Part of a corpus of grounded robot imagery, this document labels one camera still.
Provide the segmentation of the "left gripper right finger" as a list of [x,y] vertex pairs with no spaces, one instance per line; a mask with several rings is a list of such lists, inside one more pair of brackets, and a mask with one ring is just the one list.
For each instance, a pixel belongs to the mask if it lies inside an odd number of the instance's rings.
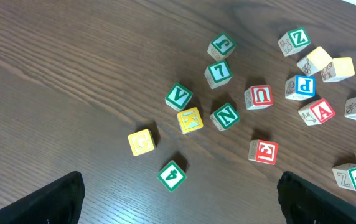
[[356,224],[356,207],[290,172],[277,184],[278,202],[287,223]]

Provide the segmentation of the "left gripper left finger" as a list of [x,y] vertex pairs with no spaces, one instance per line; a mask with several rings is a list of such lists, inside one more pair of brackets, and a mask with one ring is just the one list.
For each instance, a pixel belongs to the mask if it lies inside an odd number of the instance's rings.
[[82,174],[73,171],[0,209],[0,224],[77,224],[84,198]]

